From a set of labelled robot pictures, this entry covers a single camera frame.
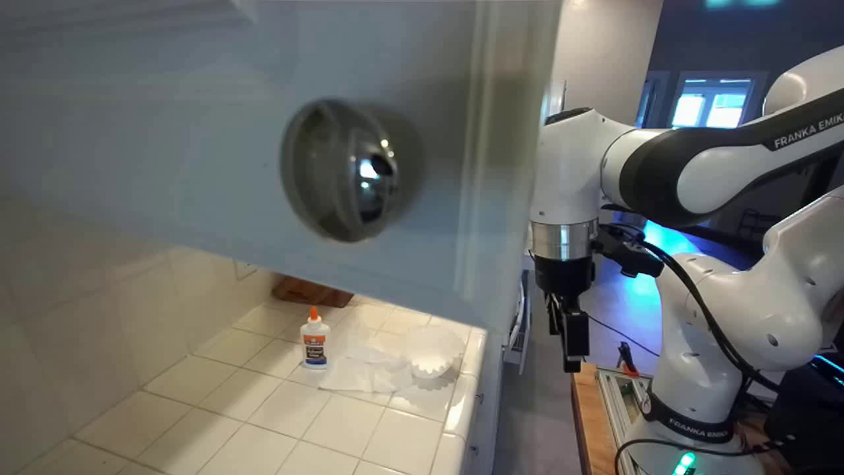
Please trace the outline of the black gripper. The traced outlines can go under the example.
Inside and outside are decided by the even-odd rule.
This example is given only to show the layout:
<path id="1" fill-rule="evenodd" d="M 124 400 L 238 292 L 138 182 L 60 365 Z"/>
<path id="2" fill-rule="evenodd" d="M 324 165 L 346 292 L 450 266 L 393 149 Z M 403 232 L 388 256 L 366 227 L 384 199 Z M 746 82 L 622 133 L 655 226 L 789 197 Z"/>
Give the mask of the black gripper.
<path id="1" fill-rule="evenodd" d="M 589 315 L 579 310 L 579 297 L 593 284 L 593 262 L 554 262 L 535 259 L 535 285 L 544 294 L 549 332 L 562 343 L 562 369 L 578 373 L 591 352 Z"/>

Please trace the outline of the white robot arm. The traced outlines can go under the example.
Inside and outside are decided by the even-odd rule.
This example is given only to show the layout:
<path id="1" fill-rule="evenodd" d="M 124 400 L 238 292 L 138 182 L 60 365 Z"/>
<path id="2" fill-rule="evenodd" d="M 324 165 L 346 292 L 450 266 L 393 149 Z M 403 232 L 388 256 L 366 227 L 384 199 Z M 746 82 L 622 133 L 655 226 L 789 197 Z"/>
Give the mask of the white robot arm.
<path id="1" fill-rule="evenodd" d="M 661 357 L 637 439 L 728 445 L 732 405 L 827 342 L 840 297 L 840 193 L 786 181 L 844 145 L 844 47 L 771 82 L 736 128 L 641 129 L 593 108 L 538 134 L 527 253 L 569 367 L 589 357 L 593 259 L 657 278 Z"/>

